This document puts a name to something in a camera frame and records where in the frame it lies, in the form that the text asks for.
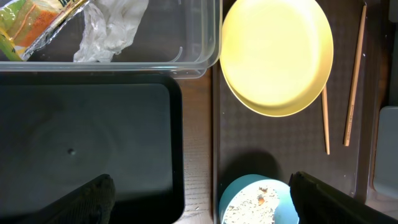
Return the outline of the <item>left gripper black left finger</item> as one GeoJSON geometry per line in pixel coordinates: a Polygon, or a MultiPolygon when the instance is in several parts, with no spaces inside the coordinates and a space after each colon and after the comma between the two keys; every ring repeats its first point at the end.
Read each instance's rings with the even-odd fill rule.
{"type": "Polygon", "coordinates": [[[22,220],[22,224],[108,224],[115,204],[114,181],[102,174],[22,220]]]}

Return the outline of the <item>rice leftovers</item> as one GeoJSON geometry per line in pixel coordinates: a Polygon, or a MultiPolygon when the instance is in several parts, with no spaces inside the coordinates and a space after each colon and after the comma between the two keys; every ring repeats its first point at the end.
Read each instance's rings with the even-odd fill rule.
{"type": "Polygon", "coordinates": [[[279,201],[277,192],[267,185],[245,187],[228,205],[222,223],[273,224],[279,201]]]}

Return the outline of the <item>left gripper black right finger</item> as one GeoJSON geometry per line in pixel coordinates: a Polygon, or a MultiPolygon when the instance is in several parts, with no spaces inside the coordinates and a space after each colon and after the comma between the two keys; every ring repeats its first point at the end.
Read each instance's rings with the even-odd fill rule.
{"type": "Polygon", "coordinates": [[[300,224],[397,224],[306,172],[292,174],[289,187],[300,224]]]}

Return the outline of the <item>white tissue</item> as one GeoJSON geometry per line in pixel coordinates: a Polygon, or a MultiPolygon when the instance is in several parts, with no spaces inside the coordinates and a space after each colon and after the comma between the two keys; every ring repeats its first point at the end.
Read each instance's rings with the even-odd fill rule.
{"type": "Polygon", "coordinates": [[[74,62],[110,62],[132,45],[148,0],[94,0],[84,9],[85,28],[74,62]]]}

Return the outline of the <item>blue bowl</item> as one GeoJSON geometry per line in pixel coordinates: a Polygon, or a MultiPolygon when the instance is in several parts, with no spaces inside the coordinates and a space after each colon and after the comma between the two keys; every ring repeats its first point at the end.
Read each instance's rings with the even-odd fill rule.
{"type": "Polygon", "coordinates": [[[299,223],[290,187],[257,174],[228,185],[219,202],[219,218],[221,223],[299,223]]]}

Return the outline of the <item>green snack wrapper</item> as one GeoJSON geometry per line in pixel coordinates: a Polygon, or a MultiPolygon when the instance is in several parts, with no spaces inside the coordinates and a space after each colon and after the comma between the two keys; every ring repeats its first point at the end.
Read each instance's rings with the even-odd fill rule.
{"type": "Polygon", "coordinates": [[[1,60],[27,61],[88,3],[89,0],[1,1],[1,60]]]}

